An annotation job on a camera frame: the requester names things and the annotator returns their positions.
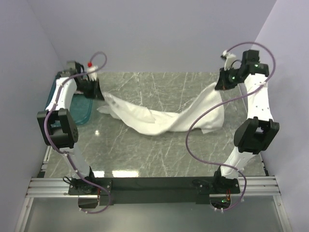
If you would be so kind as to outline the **white towel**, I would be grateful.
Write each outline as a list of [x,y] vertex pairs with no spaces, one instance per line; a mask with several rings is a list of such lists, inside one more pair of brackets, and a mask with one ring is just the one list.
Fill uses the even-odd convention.
[[223,102],[215,86],[215,82],[208,85],[181,113],[151,110],[129,103],[108,92],[103,93],[105,104],[97,110],[121,120],[128,127],[143,135],[157,136],[169,131],[186,132],[199,116]]

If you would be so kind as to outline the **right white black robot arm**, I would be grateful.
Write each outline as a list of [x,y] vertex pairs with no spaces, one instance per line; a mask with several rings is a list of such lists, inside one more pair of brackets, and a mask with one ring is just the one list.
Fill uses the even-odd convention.
[[259,51],[242,54],[240,67],[233,68],[237,58],[224,51],[224,67],[220,69],[215,90],[230,90],[243,83],[247,90],[247,119],[236,129],[234,148],[223,166],[214,174],[212,187],[217,193],[239,193],[239,172],[248,161],[265,151],[277,135],[280,125],[275,122],[269,107],[267,79],[269,68],[260,62]]

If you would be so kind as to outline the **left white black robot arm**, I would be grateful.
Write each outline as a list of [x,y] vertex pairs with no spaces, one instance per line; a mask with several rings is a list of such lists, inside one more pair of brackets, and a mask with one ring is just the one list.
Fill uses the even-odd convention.
[[64,177],[73,191],[79,194],[100,194],[91,167],[85,162],[77,146],[79,133],[70,114],[70,105],[76,91],[88,99],[104,100],[97,79],[98,67],[88,62],[87,68],[75,61],[68,62],[68,69],[58,73],[56,88],[49,105],[37,113],[43,139],[59,153],[70,167],[71,177]]

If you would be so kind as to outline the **teal plastic tray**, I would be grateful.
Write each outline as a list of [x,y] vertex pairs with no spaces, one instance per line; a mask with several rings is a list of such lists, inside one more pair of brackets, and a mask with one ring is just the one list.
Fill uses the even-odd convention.
[[[59,87],[67,77],[56,78],[53,82],[52,88],[46,104],[46,110],[50,110],[55,103],[56,95]],[[92,99],[87,99],[82,94],[77,94],[77,85],[74,79],[67,81],[61,89],[56,110],[60,108],[68,109],[76,125],[85,124],[91,116]]]

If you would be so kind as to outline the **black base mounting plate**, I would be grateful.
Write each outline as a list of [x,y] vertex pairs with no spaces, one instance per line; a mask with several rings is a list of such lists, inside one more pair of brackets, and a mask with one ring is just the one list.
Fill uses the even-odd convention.
[[114,177],[96,178],[95,184],[84,181],[72,184],[70,196],[93,196],[100,205],[137,203],[196,203],[209,204],[211,195],[239,194],[237,179],[215,177]]

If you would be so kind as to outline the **aluminium rail frame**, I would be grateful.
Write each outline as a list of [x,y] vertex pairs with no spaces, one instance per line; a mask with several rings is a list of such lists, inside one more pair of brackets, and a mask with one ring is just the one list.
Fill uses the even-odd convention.
[[[153,151],[151,154],[89,153],[85,157],[98,177],[192,177],[212,174],[214,165],[206,165],[192,158],[187,152]],[[32,178],[26,193],[17,230],[33,230],[34,200],[36,198],[67,198],[69,185],[62,176],[69,169],[55,152],[43,162],[44,177]],[[290,232],[292,226],[285,211],[275,177],[268,176],[260,155],[246,164],[244,174],[247,188],[244,201],[228,212],[226,219],[237,223],[233,231]]]

